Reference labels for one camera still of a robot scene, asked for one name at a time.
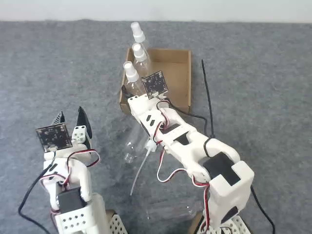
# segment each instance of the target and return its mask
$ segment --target red wire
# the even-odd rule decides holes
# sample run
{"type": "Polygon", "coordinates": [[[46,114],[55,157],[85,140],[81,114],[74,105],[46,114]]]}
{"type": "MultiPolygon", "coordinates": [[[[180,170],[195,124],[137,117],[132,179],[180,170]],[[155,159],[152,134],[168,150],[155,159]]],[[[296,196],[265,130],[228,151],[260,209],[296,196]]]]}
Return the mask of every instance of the red wire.
{"type": "MultiPolygon", "coordinates": [[[[91,152],[96,152],[97,153],[97,159],[92,162],[91,164],[87,165],[87,167],[92,167],[93,165],[97,164],[99,161],[100,161],[100,157],[99,157],[99,154],[96,150],[94,149],[88,149],[88,150],[79,150],[79,151],[75,151],[73,153],[71,153],[68,158],[67,158],[67,161],[66,161],[66,166],[67,166],[67,171],[68,173],[70,173],[70,170],[69,170],[69,159],[75,155],[75,154],[82,154],[82,153],[91,153],[91,152]]],[[[67,179],[64,181],[64,185],[66,185],[69,181],[69,176],[67,177],[67,179]]]]}
{"type": "MultiPolygon", "coordinates": [[[[162,151],[160,153],[160,157],[159,157],[159,166],[161,165],[162,163],[162,160],[163,160],[163,157],[164,157],[164,153],[165,153],[165,148],[163,147],[162,148],[162,151]]],[[[172,177],[177,173],[177,172],[180,172],[180,171],[186,171],[186,169],[177,169],[175,170],[166,180],[163,181],[163,183],[166,183],[168,181],[170,181],[170,179],[172,179],[172,177]]],[[[193,183],[197,186],[205,186],[205,190],[204,190],[204,205],[205,205],[205,213],[206,213],[206,222],[204,222],[201,227],[200,227],[200,230],[202,231],[203,228],[205,226],[207,226],[207,230],[208,231],[208,228],[209,228],[209,224],[210,224],[210,217],[209,217],[209,207],[208,207],[208,190],[209,190],[209,187],[210,187],[210,184],[209,183],[200,183],[200,182],[196,182],[195,180],[195,177],[192,176],[192,180],[193,180],[193,183]]]]}
{"type": "Polygon", "coordinates": [[[156,145],[158,145],[159,143],[162,142],[162,140],[160,140],[160,141],[155,141],[156,134],[157,134],[157,132],[158,132],[158,130],[159,130],[159,127],[160,127],[160,125],[161,125],[162,123],[163,123],[163,122],[159,122],[159,123],[158,123],[158,125],[157,125],[157,127],[156,127],[156,129],[155,129],[155,132],[154,132],[153,141],[156,143],[156,145]]]}
{"type": "Polygon", "coordinates": [[[166,102],[169,106],[170,106],[170,102],[167,100],[161,100],[156,104],[156,108],[161,112],[162,116],[164,116],[166,123],[165,123],[165,128],[167,128],[169,126],[169,119],[168,117],[159,109],[158,104],[161,102],[166,102]]]}

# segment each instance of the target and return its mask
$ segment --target white 3d-printed part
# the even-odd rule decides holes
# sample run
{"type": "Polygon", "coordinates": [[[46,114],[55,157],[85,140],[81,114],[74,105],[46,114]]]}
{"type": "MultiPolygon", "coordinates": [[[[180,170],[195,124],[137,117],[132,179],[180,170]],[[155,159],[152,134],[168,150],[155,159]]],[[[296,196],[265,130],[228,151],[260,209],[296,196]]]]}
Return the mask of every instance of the white 3d-printed part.
{"type": "Polygon", "coordinates": [[[93,227],[96,224],[95,217],[93,216],[92,204],[64,214],[57,215],[56,222],[62,232],[60,233],[74,233],[80,230],[85,230],[93,227]]]}
{"type": "Polygon", "coordinates": [[[210,226],[206,234],[221,234],[221,231],[223,231],[224,234],[251,234],[242,218],[238,215],[223,223],[220,228],[214,229],[210,226]]]}
{"type": "Polygon", "coordinates": [[[82,144],[86,140],[87,128],[85,125],[76,126],[73,130],[72,140],[75,140],[77,143],[82,144]]]}
{"type": "Polygon", "coordinates": [[[128,234],[119,215],[113,215],[111,221],[109,222],[109,228],[112,234],[128,234]]]}

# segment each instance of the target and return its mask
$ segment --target cardboard box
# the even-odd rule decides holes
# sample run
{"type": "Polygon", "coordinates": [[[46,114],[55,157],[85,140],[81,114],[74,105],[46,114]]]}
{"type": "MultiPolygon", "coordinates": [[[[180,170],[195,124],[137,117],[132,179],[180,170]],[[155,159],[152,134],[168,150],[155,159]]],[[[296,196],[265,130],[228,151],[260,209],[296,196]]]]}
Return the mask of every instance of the cardboard box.
{"type": "MultiPolygon", "coordinates": [[[[169,90],[166,96],[173,105],[189,112],[191,106],[191,51],[151,48],[148,53],[152,61],[152,71],[161,70],[165,76],[169,90]]],[[[132,48],[127,51],[126,61],[134,61],[132,48]]],[[[121,85],[126,81],[126,74],[123,72],[121,85]]],[[[131,113],[122,92],[120,92],[119,104],[124,113],[131,113]]]]}

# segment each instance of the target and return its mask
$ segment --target wire bundle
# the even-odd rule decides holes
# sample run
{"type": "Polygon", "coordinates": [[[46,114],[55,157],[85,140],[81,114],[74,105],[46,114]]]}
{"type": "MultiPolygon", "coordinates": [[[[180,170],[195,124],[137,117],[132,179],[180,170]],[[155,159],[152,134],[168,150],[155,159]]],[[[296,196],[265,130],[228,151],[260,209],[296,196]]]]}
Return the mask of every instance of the wire bundle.
{"type": "MultiPolygon", "coordinates": [[[[73,152],[72,154],[70,154],[68,156],[68,158],[67,158],[67,161],[66,161],[66,166],[67,166],[67,170],[68,170],[67,177],[64,177],[63,175],[60,175],[58,173],[45,175],[48,172],[48,170],[54,165],[54,161],[55,161],[55,158],[56,158],[56,152],[54,152],[54,156],[53,156],[53,159],[52,159],[51,163],[39,174],[39,176],[30,185],[30,187],[28,188],[26,194],[24,195],[24,198],[23,198],[23,200],[22,200],[22,202],[21,202],[21,204],[19,205],[19,208],[18,208],[19,215],[22,218],[24,218],[24,219],[34,223],[38,227],[40,227],[46,234],[50,234],[50,232],[42,224],[38,223],[37,221],[35,221],[32,218],[28,217],[27,215],[23,214],[23,212],[22,212],[22,209],[23,209],[23,207],[24,207],[24,205],[25,205],[25,203],[26,203],[26,201],[27,201],[31,191],[33,190],[35,185],[38,183],[38,181],[40,181],[42,186],[44,187],[43,180],[50,179],[50,178],[52,178],[54,176],[60,177],[63,180],[63,182],[60,182],[60,184],[62,186],[64,186],[65,189],[67,189],[68,186],[69,186],[69,178],[70,178],[70,173],[71,173],[71,169],[70,169],[70,166],[69,166],[69,159],[72,158],[74,155],[84,154],[84,153],[92,153],[92,152],[97,154],[97,159],[94,162],[92,162],[91,164],[87,165],[87,167],[92,167],[95,164],[97,164],[98,162],[100,162],[100,155],[98,154],[98,152],[96,150],[94,150],[94,149],[81,150],[81,151],[76,151],[76,152],[73,152]]],[[[57,229],[57,227],[56,227],[56,224],[55,224],[55,216],[58,215],[58,214],[59,214],[59,211],[55,211],[55,210],[51,209],[50,217],[51,217],[53,225],[54,225],[54,227],[56,229],[57,229]]]]}

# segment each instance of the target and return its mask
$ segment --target black wire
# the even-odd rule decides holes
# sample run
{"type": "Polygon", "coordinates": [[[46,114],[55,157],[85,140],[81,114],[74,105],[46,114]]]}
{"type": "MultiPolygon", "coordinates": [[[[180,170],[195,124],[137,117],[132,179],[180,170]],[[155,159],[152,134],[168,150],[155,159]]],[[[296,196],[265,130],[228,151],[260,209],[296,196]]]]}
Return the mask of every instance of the black wire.
{"type": "Polygon", "coordinates": [[[225,230],[229,229],[230,232],[231,232],[231,234],[233,234],[232,228],[230,228],[230,227],[220,227],[220,228],[221,228],[221,229],[224,228],[225,230]]]}
{"type": "Polygon", "coordinates": [[[211,127],[210,138],[214,138],[215,137],[215,132],[214,132],[213,110],[211,108],[211,100],[210,100],[210,94],[209,94],[209,89],[208,89],[207,77],[206,77],[206,72],[205,72],[204,60],[201,60],[201,68],[203,69],[204,81],[205,81],[205,87],[206,87],[206,93],[207,93],[208,105],[209,105],[209,116],[210,116],[210,127],[211,127]]]}
{"type": "Polygon", "coordinates": [[[257,195],[255,194],[254,187],[251,186],[250,189],[251,189],[251,191],[252,191],[254,200],[255,200],[255,202],[257,203],[259,209],[261,210],[261,212],[263,213],[263,215],[267,218],[267,220],[271,223],[272,229],[273,229],[273,230],[272,230],[272,233],[275,234],[275,224],[274,224],[274,222],[271,220],[271,218],[269,217],[269,215],[268,215],[268,214],[264,211],[264,209],[262,208],[262,206],[261,206],[261,204],[260,204],[260,202],[259,202],[259,200],[258,200],[258,198],[257,198],[257,195]]]}
{"type": "Polygon", "coordinates": [[[185,115],[187,115],[187,116],[192,116],[192,117],[195,117],[195,118],[200,118],[200,119],[204,120],[204,121],[205,121],[205,124],[204,124],[204,134],[205,134],[206,136],[208,136],[208,134],[207,134],[207,124],[208,124],[208,120],[207,120],[205,117],[199,116],[199,115],[196,115],[196,114],[192,114],[192,113],[187,113],[187,112],[185,112],[185,111],[182,111],[181,109],[179,109],[179,108],[177,108],[176,106],[174,106],[174,105],[172,104],[172,102],[169,100],[169,98],[166,98],[165,100],[168,100],[168,101],[170,102],[170,105],[171,105],[175,110],[181,112],[182,114],[185,114],[185,115]]]}
{"type": "Polygon", "coordinates": [[[34,186],[38,183],[38,181],[40,180],[41,177],[44,176],[44,174],[46,174],[46,172],[52,167],[53,163],[54,163],[54,159],[55,159],[55,156],[56,156],[56,152],[54,152],[54,156],[53,156],[53,159],[52,159],[52,162],[49,166],[47,166],[47,168],[45,168],[41,173],[40,175],[34,180],[34,182],[30,185],[30,187],[28,188],[21,204],[19,205],[19,209],[18,209],[18,212],[19,212],[19,215],[21,217],[23,217],[24,219],[34,223],[35,225],[37,225],[38,227],[40,227],[46,234],[50,234],[50,232],[40,223],[38,223],[37,221],[33,220],[32,218],[28,217],[27,215],[23,214],[21,212],[21,210],[23,209],[32,189],[34,188],[34,186]]]}

